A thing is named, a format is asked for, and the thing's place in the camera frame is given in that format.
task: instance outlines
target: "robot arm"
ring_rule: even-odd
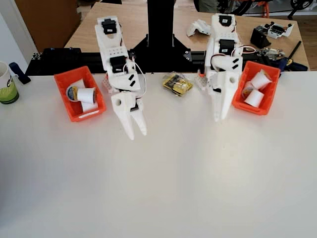
[[[146,135],[147,127],[143,117],[142,96],[146,92],[145,76],[143,84],[140,83],[136,71],[137,64],[129,59],[128,50],[124,44],[121,27],[116,16],[97,19],[95,26],[98,46],[107,71],[104,85],[112,94],[112,107],[126,133],[131,140],[134,139],[131,117]]]
[[[235,16],[215,14],[211,17],[211,36],[207,45],[205,74],[211,95],[214,120],[224,119],[242,74],[241,45]]]

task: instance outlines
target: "small plastic bag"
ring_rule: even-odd
[[[193,84],[181,73],[172,72],[163,77],[163,86],[178,96],[183,96]]]

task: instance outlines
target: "orange tray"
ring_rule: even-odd
[[[264,90],[261,90],[261,92],[264,94],[264,97],[261,101],[261,104],[258,108],[252,107],[249,104],[246,104],[244,102],[244,99],[242,98],[241,92],[244,88],[244,85],[246,82],[251,81],[253,77],[261,70],[265,70],[266,73],[269,74],[270,80],[272,80],[271,83],[269,83]],[[280,75],[280,69],[274,68],[271,66],[267,66],[260,63],[255,63],[252,61],[247,61],[246,66],[244,67],[243,73],[241,75],[241,79],[239,82],[238,89],[233,97],[232,105],[235,108],[239,108],[257,115],[266,115],[272,105],[275,90],[277,87],[278,79]]]
[[[67,113],[71,121],[81,121],[96,115],[103,113],[106,110],[106,104],[104,102],[103,95],[101,94],[94,77],[90,73],[87,66],[83,66],[77,69],[73,69],[68,72],[60,73],[54,75],[56,84],[58,86],[60,95],[63,99],[64,105],[66,107]],[[83,113],[83,109],[81,107],[80,102],[71,102],[66,96],[67,87],[80,80],[83,79],[84,84],[87,88],[96,88],[96,101],[98,103],[97,109],[92,109]]]

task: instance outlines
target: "mug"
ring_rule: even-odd
[[[10,74],[9,66],[0,61],[0,103],[14,103],[18,98],[19,93]]]

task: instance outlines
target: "white table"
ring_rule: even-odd
[[[70,122],[52,77],[0,106],[0,238],[317,236],[316,72],[284,73],[267,116],[148,76],[148,135],[108,110]]]

